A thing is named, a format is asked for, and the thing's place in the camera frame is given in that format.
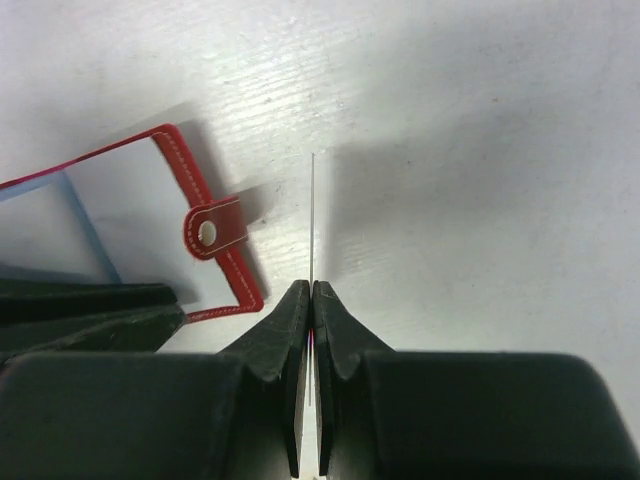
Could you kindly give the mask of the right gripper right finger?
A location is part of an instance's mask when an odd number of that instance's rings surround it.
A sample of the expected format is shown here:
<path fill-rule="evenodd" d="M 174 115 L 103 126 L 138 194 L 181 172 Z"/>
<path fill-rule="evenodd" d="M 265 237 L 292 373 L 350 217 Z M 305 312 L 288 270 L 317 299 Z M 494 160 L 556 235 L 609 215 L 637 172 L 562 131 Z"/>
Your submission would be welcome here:
<path fill-rule="evenodd" d="M 635 479 L 598 372 L 556 353 L 397 351 L 313 287 L 319 472 L 329 479 Z"/>

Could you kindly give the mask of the red leather card holder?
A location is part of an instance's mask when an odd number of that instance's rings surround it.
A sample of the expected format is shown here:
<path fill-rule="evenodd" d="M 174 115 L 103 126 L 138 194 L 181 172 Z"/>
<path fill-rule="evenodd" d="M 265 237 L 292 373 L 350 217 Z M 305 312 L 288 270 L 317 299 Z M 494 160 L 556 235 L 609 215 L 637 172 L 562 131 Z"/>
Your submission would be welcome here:
<path fill-rule="evenodd" d="M 163 124 L 1 187 L 1 275 L 162 283 L 194 321 L 257 312 L 240 200 L 216 197 Z"/>

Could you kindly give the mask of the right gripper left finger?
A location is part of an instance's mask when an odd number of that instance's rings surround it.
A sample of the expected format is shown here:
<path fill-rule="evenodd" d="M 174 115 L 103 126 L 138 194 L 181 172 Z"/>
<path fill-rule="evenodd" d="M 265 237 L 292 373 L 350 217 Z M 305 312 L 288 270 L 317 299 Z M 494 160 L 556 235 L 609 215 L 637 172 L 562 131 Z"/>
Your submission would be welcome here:
<path fill-rule="evenodd" d="M 40 352 L 1 366 L 5 479 L 292 479 L 309 285 L 214 354 Z"/>

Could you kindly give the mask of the gold card with logo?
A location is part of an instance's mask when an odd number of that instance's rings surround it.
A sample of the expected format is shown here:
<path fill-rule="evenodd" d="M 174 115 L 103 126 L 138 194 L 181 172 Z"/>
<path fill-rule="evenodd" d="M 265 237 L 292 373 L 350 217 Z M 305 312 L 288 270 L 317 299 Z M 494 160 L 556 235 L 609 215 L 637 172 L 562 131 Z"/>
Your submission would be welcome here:
<path fill-rule="evenodd" d="M 313 297 L 313 285 L 314 285 L 314 268 L 315 268 L 315 152 L 311 153 L 311 165 L 310 165 L 310 233 L 309 233 L 309 284 L 310 284 L 310 299 Z M 310 330 L 308 335 L 308 376 L 307 386 L 309 387 L 308 394 L 308 406 L 312 406 L 313 403 L 313 320 L 311 320 Z"/>

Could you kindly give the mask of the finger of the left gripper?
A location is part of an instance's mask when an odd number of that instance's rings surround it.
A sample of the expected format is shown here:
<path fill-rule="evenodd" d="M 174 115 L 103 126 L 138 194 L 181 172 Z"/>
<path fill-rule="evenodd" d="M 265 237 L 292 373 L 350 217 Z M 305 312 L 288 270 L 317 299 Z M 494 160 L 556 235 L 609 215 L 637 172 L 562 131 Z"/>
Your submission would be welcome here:
<path fill-rule="evenodd" d="M 155 352 L 185 325 L 164 284 L 1 284 L 1 366 L 40 352 Z"/>

